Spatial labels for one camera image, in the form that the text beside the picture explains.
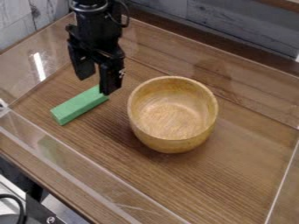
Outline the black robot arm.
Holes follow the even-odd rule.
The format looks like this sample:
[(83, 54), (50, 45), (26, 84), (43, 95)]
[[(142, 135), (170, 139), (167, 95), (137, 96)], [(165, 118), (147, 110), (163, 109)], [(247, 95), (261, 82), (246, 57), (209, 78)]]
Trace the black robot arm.
[(99, 70), (99, 92), (111, 95), (122, 88), (126, 52), (119, 45), (130, 26), (123, 0), (71, 0), (77, 24), (69, 24), (69, 51), (75, 74), (83, 81)]

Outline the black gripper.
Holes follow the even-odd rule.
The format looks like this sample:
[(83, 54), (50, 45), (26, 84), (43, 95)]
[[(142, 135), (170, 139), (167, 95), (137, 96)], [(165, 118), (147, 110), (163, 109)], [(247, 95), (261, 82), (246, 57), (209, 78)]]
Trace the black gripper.
[(74, 8), (77, 24), (69, 24), (70, 59), (83, 81), (99, 66), (99, 92), (111, 95), (122, 88), (126, 53), (119, 45), (123, 29), (121, 8)]

